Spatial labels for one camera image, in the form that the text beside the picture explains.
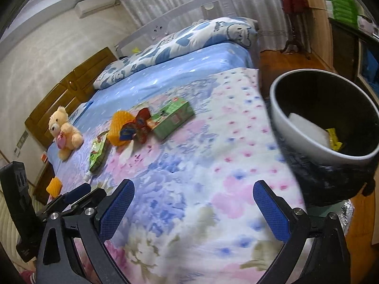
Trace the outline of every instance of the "white bed rail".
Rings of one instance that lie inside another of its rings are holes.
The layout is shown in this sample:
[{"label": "white bed rail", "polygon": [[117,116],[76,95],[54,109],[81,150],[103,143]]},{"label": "white bed rail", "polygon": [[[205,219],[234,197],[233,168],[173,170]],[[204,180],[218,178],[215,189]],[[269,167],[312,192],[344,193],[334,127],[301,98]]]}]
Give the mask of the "white bed rail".
[{"label": "white bed rail", "polygon": [[[216,2],[218,2],[217,7],[212,5],[212,3]],[[212,20],[218,17],[237,16],[232,0],[192,0],[152,20],[148,24],[139,28],[136,32],[120,41],[115,46],[117,57],[120,58],[121,56],[126,55],[123,53],[122,49],[141,37],[145,38],[144,47],[157,43],[163,37],[169,35],[168,28],[173,19],[200,7],[205,20]]]}]

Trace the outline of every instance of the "orange item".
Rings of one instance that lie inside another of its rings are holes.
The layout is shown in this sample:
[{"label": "orange item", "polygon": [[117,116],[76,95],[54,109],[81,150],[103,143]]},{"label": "orange item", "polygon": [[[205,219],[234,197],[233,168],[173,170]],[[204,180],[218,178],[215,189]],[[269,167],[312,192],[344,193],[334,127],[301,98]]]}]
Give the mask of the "orange item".
[{"label": "orange item", "polygon": [[58,177],[52,178],[50,184],[47,186],[46,191],[53,197],[56,198],[61,194],[62,183]]},{"label": "orange item", "polygon": [[133,122],[126,123],[124,126],[122,126],[120,130],[120,140],[137,140],[139,143],[144,144],[147,140],[147,134],[151,130],[146,124],[146,121],[149,118],[151,118],[149,109],[141,109]]},{"label": "orange item", "polygon": [[47,160],[47,153],[44,152],[41,156],[41,160],[43,161],[43,163],[46,163],[46,160]]},{"label": "orange item", "polygon": [[117,111],[115,114],[113,114],[111,126],[109,127],[109,132],[107,135],[109,142],[111,142],[111,144],[114,146],[121,146],[125,143],[129,143],[130,141],[120,141],[120,130],[126,123],[133,121],[134,116],[128,111]]}]

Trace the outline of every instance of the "wooden headboard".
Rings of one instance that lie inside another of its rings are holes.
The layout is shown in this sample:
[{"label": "wooden headboard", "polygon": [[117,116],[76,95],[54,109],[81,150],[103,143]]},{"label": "wooden headboard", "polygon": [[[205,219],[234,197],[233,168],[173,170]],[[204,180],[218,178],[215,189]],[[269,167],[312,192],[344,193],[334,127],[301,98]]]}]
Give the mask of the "wooden headboard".
[{"label": "wooden headboard", "polygon": [[90,100],[95,93],[93,82],[114,61],[116,57],[108,47],[100,50],[64,77],[31,112],[25,126],[45,148],[53,141],[49,131],[52,113],[63,106],[70,115],[82,102]]}]

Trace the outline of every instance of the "green snack bag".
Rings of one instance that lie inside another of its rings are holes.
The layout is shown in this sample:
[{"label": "green snack bag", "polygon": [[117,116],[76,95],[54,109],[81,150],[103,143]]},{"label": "green snack bag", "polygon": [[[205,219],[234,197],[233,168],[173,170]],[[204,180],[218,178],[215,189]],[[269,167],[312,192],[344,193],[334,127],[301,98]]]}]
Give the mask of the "green snack bag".
[{"label": "green snack bag", "polygon": [[153,114],[146,123],[154,134],[163,140],[194,114],[188,101],[175,97]]},{"label": "green snack bag", "polygon": [[90,166],[88,170],[93,173],[103,162],[109,147],[107,140],[108,131],[100,133],[92,142],[92,150],[90,153]]}]

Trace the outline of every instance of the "wall socket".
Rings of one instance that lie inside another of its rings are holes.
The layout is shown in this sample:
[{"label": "wall socket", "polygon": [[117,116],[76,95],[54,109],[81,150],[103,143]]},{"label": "wall socket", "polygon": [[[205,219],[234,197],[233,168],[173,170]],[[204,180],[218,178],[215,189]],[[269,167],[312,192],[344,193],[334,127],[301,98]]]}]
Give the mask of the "wall socket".
[{"label": "wall socket", "polygon": [[16,159],[20,156],[22,145],[25,143],[26,138],[29,136],[29,133],[25,130],[19,141],[16,144],[16,148],[13,151],[13,159]]}]

